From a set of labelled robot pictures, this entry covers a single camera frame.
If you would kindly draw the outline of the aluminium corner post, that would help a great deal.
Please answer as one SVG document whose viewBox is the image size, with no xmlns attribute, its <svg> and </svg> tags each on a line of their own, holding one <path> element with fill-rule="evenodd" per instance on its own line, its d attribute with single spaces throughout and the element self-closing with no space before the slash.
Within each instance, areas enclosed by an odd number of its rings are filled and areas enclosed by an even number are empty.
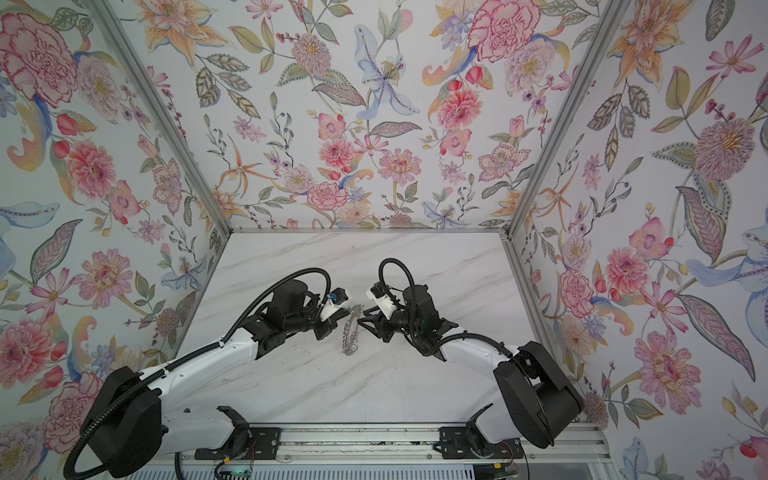
<svg viewBox="0 0 768 480">
<path fill-rule="evenodd" d="M 141 62 L 132 43 L 128 39 L 114 10 L 108 1 L 87 0 L 84 4 L 93 17 L 95 24 L 102 31 L 108 45 L 115 50 L 114 55 L 125 68 L 127 77 L 133 82 L 139 95 L 145 101 L 157 130 L 170 145 L 175 158 L 179 161 L 192 188 L 204 205 L 209 220 L 220 231 L 224 241 L 227 241 L 233 232 L 231 224 L 225 218 L 219 203 L 214 198 L 204 176 L 194 161 L 194 155 L 168 113 L 163 96 L 155 88 L 145 65 Z"/>
<path fill-rule="evenodd" d="M 515 213 L 512 215 L 505 239 L 512 241 L 514 236 L 523 229 L 527 212 L 531 208 L 544 177 L 554 161 L 555 154 L 566 135 L 571 131 L 571 125 L 576 113 L 587 97 L 587 92 L 594 80 L 607 48 L 609 41 L 619 28 L 619 23 L 626 11 L 621 1 L 604 1 L 605 9 L 595 24 L 595 33 L 588 44 L 588 48 L 580 65 L 580 71 L 575 76 L 572 87 L 564 97 L 561 108 L 554 117 L 552 127 L 545 139 L 542 151 L 535 162 L 526 167 L 523 172 L 527 175 L 522 178 L 522 196 Z"/>
</svg>

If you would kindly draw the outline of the aluminium mounting rail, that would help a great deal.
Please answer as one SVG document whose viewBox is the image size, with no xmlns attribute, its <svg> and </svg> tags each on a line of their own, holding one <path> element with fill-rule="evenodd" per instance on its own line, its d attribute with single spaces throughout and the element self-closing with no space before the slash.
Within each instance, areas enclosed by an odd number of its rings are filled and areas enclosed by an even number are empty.
<svg viewBox="0 0 768 480">
<path fill-rule="evenodd" d="M 251 427 L 278 427 L 282 430 L 275 460 L 255 460 L 266 463 L 282 462 L 373 462 L 419 463 L 463 462 L 474 464 L 511 463 L 521 460 L 539 463 L 608 463 L 609 450 L 602 434 L 591 424 L 575 423 L 566 428 L 545 449 L 518 439 L 524 457 L 518 460 L 444 460 L 433 450 L 440 427 L 466 426 L 463 423 L 284 423 L 253 424 Z M 197 449 L 214 447 L 162 447 L 154 460 L 165 459 L 179 452 L 194 458 Z"/>
</svg>

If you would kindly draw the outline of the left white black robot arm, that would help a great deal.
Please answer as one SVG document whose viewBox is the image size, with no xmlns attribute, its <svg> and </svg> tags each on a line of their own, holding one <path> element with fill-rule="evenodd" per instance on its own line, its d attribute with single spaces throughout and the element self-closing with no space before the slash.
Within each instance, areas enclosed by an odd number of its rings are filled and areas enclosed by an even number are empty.
<svg viewBox="0 0 768 480">
<path fill-rule="evenodd" d="M 326 338 L 350 309 L 344 289 L 318 295 L 292 275 L 260 294 L 221 338 L 142 371 L 117 369 L 83 420 L 65 478 L 127 477 L 156 456 L 187 450 L 238 456 L 253 440 L 249 421 L 226 401 L 191 404 L 191 396 L 298 333 Z"/>
</svg>

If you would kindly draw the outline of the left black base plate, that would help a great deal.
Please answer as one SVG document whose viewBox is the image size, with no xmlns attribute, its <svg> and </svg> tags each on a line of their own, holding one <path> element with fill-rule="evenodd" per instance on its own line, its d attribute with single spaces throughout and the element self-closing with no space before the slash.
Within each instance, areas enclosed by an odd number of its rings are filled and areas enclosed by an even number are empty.
<svg viewBox="0 0 768 480">
<path fill-rule="evenodd" d="M 235 431 L 218 449 L 197 449 L 195 460 L 275 460 L 282 430 L 278 427 L 250 427 Z"/>
</svg>

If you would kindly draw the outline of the right aluminium corner post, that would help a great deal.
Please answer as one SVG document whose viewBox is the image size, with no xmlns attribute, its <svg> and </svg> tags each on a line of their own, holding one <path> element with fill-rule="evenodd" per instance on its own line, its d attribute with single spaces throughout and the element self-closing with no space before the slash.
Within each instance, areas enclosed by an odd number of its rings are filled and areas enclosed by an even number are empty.
<svg viewBox="0 0 768 480">
<path fill-rule="evenodd" d="M 571 125 L 576 113 L 587 97 L 587 92 L 594 80 L 607 48 L 609 41 L 619 28 L 619 23 L 626 11 L 621 1 L 604 1 L 605 9 L 595 24 L 595 33 L 588 44 L 588 48 L 580 65 L 580 71 L 575 76 L 572 87 L 564 97 L 561 108 L 554 117 L 552 127 L 545 139 L 542 151 L 535 162 L 526 167 L 523 172 L 527 175 L 522 178 L 522 196 L 515 213 L 512 215 L 505 239 L 512 241 L 514 236 L 523 229 L 527 212 L 531 208 L 544 177 L 554 161 L 555 154 L 566 135 L 571 131 Z"/>
</svg>

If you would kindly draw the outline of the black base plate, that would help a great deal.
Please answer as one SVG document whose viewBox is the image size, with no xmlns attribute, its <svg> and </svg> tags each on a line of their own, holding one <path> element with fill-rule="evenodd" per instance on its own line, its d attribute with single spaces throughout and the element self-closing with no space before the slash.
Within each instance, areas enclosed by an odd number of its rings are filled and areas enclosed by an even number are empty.
<svg viewBox="0 0 768 480">
<path fill-rule="evenodd" d="M 275 460 L 282 430 L 278 427 L 250 427 L 235 431 L 218 449 L 197 449 L 195 460 Z"/>
<path fill-rule="evenodd" d="M 432 445 L 444 460 L 501 460 L 511 461 L 524 457 L 518 439 L 492 444 L 467 426 L 440 427 L 438 441 Z"/>
</svg>

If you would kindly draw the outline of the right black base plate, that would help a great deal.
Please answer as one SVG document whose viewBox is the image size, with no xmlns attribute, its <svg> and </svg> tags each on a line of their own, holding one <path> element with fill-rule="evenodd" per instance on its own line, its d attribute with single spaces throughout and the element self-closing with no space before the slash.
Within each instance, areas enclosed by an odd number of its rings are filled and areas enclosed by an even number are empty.
<svg viewBox="0 0 768 480">
<path fill-rule="evenodd" d="M 492 444 L 467 426 L 440 427 L 438 441 L 432 445 L 444 460 L 501 460 L 511 461 L 524 457 L 518 439 Z"/>
</svg>

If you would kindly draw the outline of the left aluminium corner post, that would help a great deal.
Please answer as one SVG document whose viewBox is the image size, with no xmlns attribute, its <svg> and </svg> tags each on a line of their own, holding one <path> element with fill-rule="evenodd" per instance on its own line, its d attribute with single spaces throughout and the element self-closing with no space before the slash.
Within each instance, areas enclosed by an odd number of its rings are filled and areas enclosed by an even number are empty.
<svg viewBox="0 0 768 480">
<path fill-rule="evenodd" d="M 170 145 L 175 158 L 179 161 L 192 188 L 204 205 L 209 220 L 220 231 L 224 241 L 227 241 L 233 232 L 231 224 L 225 218 L 219 203 L 214 198 L 204 176 L 194 161 L 194 155 L 168 113 L 163 96 L 155 88 L 145 65 L 141 62 L 132 43 L 128 39 L 114 10 L 108 1 L 87 0 L 84 4 L 93 17 L 95 24 L 102 31 L 108 45 L 115 50 L 114 55 L 125 68 L 127 77 L 133 82 L 139 95 L 145 101 L 157 130 Z"/>
</svg>

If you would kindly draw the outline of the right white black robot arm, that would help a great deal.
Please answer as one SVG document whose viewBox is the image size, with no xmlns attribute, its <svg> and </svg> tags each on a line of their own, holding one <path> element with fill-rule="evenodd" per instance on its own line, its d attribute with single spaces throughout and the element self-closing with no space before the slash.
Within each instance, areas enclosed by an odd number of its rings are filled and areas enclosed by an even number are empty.
<svg viewBox="0 0 768 480">
<path fill-rule="evenodd" d="M 496 383 L 501 400 L 466 422 L 474 442 L 525 439 L 547 448 L 583 411 L 584 401 L 547 349 L 536 341 L 507 346 L 440 316 L 425 285 L 407 287 L 397 300 L 381 282 L 366 296 L 375 303 L 359 320 L 383 342 L 400 333 L 426 358 L 462 365 Z"/>
</svg>

